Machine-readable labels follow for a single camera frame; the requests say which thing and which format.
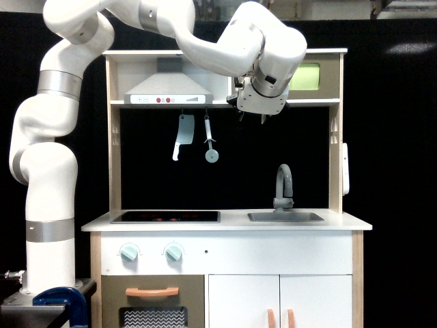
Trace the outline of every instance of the green screen display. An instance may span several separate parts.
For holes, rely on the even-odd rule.
[[[319,90],[320,65],[301,64],[290,81],[290,90]]]

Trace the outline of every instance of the orange handle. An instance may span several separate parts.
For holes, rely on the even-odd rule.
[[[268,314],[268,328],[274,328],[274,314],[272,309],[267,310]]]
[[[288,309],[288,328],[294,328],[294,312]]]
[[[134,297],[162,297],[162,296],[173,296],[179,294],[179,287],[168,287],[167,289],[158,290],[142,290],[138,288],[128,288],[126,289],[126,296]]]

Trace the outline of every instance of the light blue knob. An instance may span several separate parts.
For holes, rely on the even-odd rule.
[[[182,247],[177,243],[168,244],[165,248],[165,257],[170,261],[178,261],[182,257]]]
[[[133,244],[127,244],[120,250],[122,254],[122,259],[126,261],[133,261],[138,256],[138,249]]]

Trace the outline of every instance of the oven window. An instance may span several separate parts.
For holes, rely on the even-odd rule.
[[[121,307],[121,328],[188,328],[188,310],[184,306]]]

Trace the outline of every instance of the toy knife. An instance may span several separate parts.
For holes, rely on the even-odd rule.
[[[189,145],[193,142],[194,136],[194,115],[180,115],[178,136],[176,137],[173,160],[178,161],[180,145]]]

